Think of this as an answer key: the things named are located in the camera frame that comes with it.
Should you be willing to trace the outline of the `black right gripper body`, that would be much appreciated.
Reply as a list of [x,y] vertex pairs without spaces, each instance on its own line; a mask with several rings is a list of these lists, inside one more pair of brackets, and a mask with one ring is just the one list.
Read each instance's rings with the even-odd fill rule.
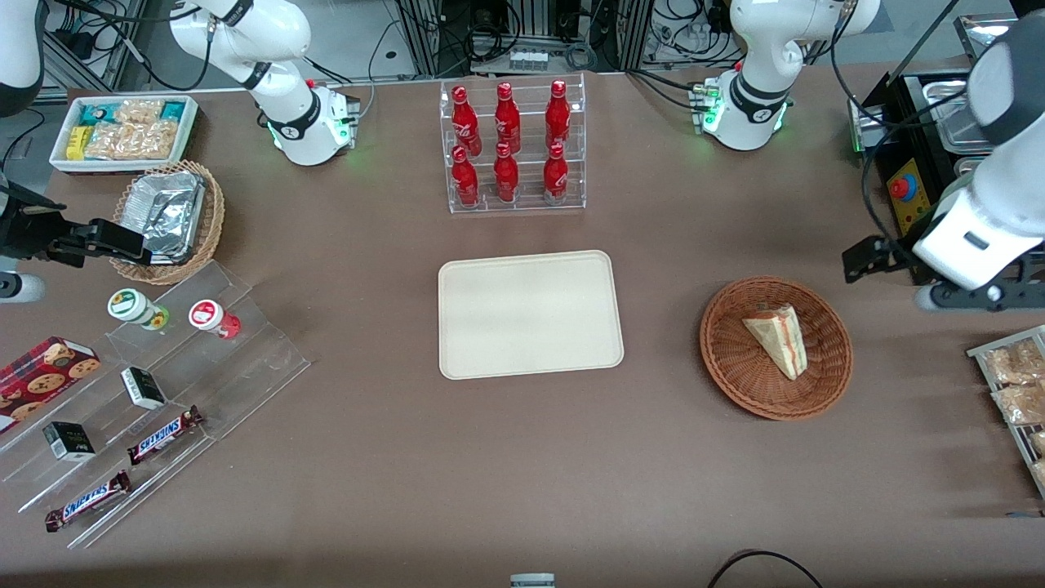
[[24,189],[19,185],[2,187],[1,254],[16,260],[41,256],[59,237],[67,234],[62,216],[63,203]]

